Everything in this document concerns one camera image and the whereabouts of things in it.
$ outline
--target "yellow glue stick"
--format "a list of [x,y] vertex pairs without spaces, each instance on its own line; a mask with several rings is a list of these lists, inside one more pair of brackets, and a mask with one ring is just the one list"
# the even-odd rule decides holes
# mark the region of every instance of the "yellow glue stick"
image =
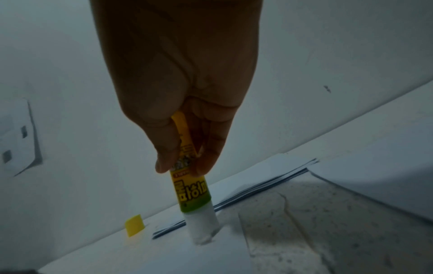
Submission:
[[176,112],[171,118],[176,124],[181,140],[179,159],[170,169],[171,179],[188,232],[195,244],[203,244],[212,239],[220,225],[204,176],[197,178],[189,174],[189,166],[197,157],[197,152],[185,116],[181,112]]

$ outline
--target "paper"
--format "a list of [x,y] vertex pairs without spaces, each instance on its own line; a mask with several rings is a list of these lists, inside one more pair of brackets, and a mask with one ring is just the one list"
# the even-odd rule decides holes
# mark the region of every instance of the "paper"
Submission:
[[322,179],[433,220],[433,117],[308,169]]
[[131,274],[147,273],[253,273],[239,218],[236,217],[223,226],[212,242],[196,246],[185,237],[178,247],[168,247],[166,255],[147,263]]
[[[274,155],[242,172],[209,186],[215,211],[265,191],[307,171],[316,160],[286,154]],[[169,222],[159,227],[153,238],[163,236],[185,225],[178,210]]]
[[27,100],[1,102],[0,179],[17,175],[34,160],[34,130]]

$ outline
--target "yellow glue stick cap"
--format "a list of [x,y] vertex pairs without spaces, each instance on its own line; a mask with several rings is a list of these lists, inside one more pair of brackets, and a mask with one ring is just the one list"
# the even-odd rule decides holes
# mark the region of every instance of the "yellow glue stick cap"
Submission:
[[126,221],[125,228],[126,228],[126,232],[128,233],[128,237],[132,237],[135,234],[142,231],[144,229],[144,223],[143,220],[141,219],[140,214]]

